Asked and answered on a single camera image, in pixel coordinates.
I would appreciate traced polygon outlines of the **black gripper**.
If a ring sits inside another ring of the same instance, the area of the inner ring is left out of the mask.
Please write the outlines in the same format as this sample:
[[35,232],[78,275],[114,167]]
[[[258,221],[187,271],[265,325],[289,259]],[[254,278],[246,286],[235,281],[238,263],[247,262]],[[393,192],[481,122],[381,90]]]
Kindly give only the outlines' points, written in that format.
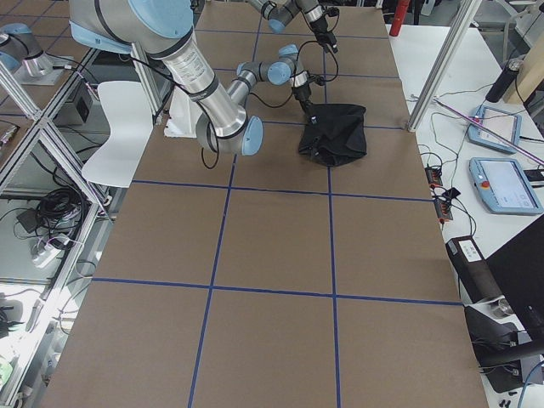
[[305,115],[315,114],[315,106],[310,100],[311,87],[308,82],[301,86],[293,87],[292,93],[296,101],[300,104]]
[[318,44],[328,53],[335,54],[338,51],[337,39],[328,29],[327,23],[314,23],[314,36]]

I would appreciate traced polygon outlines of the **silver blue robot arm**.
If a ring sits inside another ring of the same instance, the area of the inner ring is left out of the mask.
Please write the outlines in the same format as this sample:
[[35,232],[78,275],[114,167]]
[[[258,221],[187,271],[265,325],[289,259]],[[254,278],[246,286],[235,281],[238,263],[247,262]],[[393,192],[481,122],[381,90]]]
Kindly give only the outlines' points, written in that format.
[[333,29],[329,28],[327,17],[338,17],[340,11],[336,7],[326,7],[316,0],[291,0],[279,4],[275,1],[249,0],[260,15],[269,22],[274,33],[282,33],[299,14],[313,32],[317,43],[326,51],[338,51],[337,39]]
[[220,83],[197,47],[188,1],[71,1],[73,38],[90,48],[130,54],[138,44],[171,72],[174,84],[202,110],[196,126],[201,146],[215,153],[256,154],[264,126],[243,107],[258,82],[289,82],[306,114],[311,114],[310,78],[295,46],[284,47],[273,63],[240,65],[229,88]]

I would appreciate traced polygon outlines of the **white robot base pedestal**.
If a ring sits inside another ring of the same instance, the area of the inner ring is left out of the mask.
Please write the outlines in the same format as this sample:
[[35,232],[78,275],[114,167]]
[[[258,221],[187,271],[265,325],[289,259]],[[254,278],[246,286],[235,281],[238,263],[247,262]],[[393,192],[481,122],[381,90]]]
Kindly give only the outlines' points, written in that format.
[[169,138],[196,138],[196,124],[202,110],[197,103],[181,89],[173,90],[164,134]]

